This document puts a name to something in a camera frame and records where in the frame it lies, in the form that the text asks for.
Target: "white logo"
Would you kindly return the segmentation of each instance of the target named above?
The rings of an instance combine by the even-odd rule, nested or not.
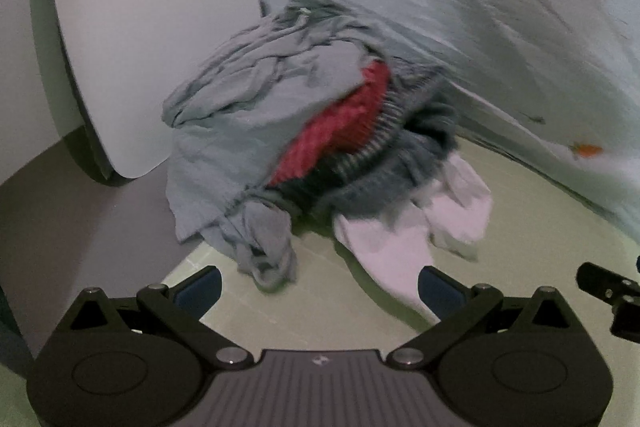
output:
[[[324,355],[318,355],[316,357],[313,357],[311,359],[311,362],[315,363],[319,367],[322,367],[323,365],[327,365],[329,362],[331,362],[331,359]]]

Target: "white garment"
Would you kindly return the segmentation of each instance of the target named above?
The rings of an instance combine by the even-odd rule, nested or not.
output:
[[[418,275],[433,265],[429,239],[438,248],[474,259],[492,203],[489,188],[454,152],[434,180],[379,216],[334,216],[334,234],[383,290],[437,323],[439,319],[418,295]]]

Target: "white wall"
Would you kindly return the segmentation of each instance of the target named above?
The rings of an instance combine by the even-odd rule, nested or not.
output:
[[[0,184],[81,123],[53,0],[0,0]]]

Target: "circular cover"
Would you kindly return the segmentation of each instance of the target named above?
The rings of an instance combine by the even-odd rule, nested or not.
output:
[[[585,335],[494,333],[453,347],[438,368],[442,392],[478,426],[591,425],[613,389]]]
[[[58,427],[151,427],[184,413],[202,378],[195,356],[161,337],[58,333],[27,393],[38,416]]]

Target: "green tile floor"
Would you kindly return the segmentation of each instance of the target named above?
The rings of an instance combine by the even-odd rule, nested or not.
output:
[[[493,192],[494,212],[477,263],[434,248],[436,266],[467,285],[488,282],[507,295],[531,295],[543,284],[558,287],[614,374],[616,390],[602,427],[637,427],[640,348],[611,336],[610,310],[580,292],[574,278],[584,261],[632,277],[640,247],[529,169],[461,142],[462,155]],[[197,247],[165,282],[177,283],[207,264],[218,266],[223,296],[203,322],[257,356],[265,347],[378,347],[385,353],[426,327],[415,312],[380,291],[353,256],[335,244],[330,231],[309,224],[294,231],[299,280],[279,293],[260,292],[231,260],[206,245]],[[3,377],[0,427],[35,425],[28,423],[24,384]]]

